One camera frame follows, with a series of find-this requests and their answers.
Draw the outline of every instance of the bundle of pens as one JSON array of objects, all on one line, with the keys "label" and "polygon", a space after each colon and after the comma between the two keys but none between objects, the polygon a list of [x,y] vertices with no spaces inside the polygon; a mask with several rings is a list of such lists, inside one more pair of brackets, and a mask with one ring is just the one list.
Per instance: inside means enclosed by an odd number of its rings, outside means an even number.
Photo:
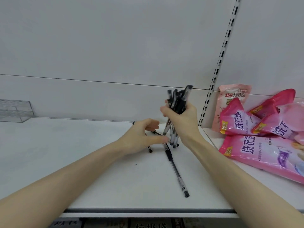
[{"label": "bundle of pens", "polygon": [[[192,85],[187,85],[184,90],[179,92],[177,89],[175,89],[173,92],[172,90],[168,90],[169,99],[167,99],[167,106],[170,107],[174,112],[182,114],[186,110],[186,103],[192,88]],[[169,130],[171,135],[170,145],[172,145],[173,148],[176,148],[176,146],[178,146],[178,134],[170,119],[168,119],[166,123],[163,135],[166,135]]]}]

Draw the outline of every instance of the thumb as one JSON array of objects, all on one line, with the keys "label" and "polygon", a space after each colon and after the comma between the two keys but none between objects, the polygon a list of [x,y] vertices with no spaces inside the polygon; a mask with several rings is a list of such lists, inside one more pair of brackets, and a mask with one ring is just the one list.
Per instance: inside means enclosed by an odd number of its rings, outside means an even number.
[{"label": "thumb", "polygon": [[169,141],[169,138],[167,136],[147,136],[145,145],[149,146],[149,145],[153,145],[153,144],[162,144],[162,143],[165,143],[168,141]]},{"label": "thumb", "polygon": [[162,106],[160,108],[161,112],[163,113],[164,116],[169,117],[169,119],[171,121],[174,121],[174,119],[178,116],[177,113],[175,113],[173,110],[171,110],[169,107],[167,106]]}]

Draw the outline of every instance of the perforated metal strip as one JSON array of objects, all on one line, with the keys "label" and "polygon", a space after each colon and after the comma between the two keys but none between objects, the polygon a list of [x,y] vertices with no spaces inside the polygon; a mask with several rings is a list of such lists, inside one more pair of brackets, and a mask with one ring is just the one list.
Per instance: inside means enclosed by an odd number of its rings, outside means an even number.
[{"label": "perforated metal strip", "polygon": [[211,94],[214,91],[215,82],[216,82],[216,79],[217,79],[217,76],[218,76],[218,73],[219,73],[219,70],[220,70],[220,67],[221,67],[222,60],[224,59],[224,56],[225,56],[225,51],[226,51],[226,48],[227,48],[227,45],[228,45],[228,42],[229,42],[229,37],[231,36],[231,33],[232,33],[232,28],[233,28],[234,23],[235,23],[235,18],[237,16],[237,13],[238,13],[238,10],[239,10],[239,7],[240,7],[240,2],[241,2],[241,0],[235,0],[235,4],[234,4],[234,8],[233,8],[233,11],[232,11],[232,14],[231,14],[228,29],[227,29],[226,34],[225,34],[225,39],[224,39],[224,42],[222,44],[221,52],[219,54],[219,58],[218,58],[218,61],[217,61],[216,67],[215,67],[215,71],[214,71],[214,74],[213,74],[213,77],[212,77],[212,80],[211,80],[211,83],[210,83],[209,91],[208,91],[207,97],[205,99],[203,112],[202,112],[201,117],[199,119],[199,126],[202,126],[202,122],[204,120],[204,116],[205,116],[205,113],[207,111],[207,107],[208,107],[208,104],[209,104]]}]

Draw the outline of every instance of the transparent acrylic container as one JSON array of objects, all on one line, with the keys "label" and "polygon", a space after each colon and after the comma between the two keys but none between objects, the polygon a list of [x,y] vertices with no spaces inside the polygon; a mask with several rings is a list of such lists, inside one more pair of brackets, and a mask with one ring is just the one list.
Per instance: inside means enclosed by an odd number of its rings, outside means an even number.
[{"label": "transparent acrylic container", "polygon": [[25,122],[33,116],[29,101],[0,99],[0,122]]}]

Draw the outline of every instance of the person's left arm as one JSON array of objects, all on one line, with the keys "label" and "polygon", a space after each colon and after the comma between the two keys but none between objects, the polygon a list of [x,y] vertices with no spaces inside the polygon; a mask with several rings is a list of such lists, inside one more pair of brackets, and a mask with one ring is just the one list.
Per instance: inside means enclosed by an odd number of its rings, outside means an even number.
[{"label": "person's left arm", "polygon": [[145,136],[159,122],[136,122],[120,139],[0,200],[0,228],[44,228],[89,187],[113,162],[126,154],[168,141]]}]

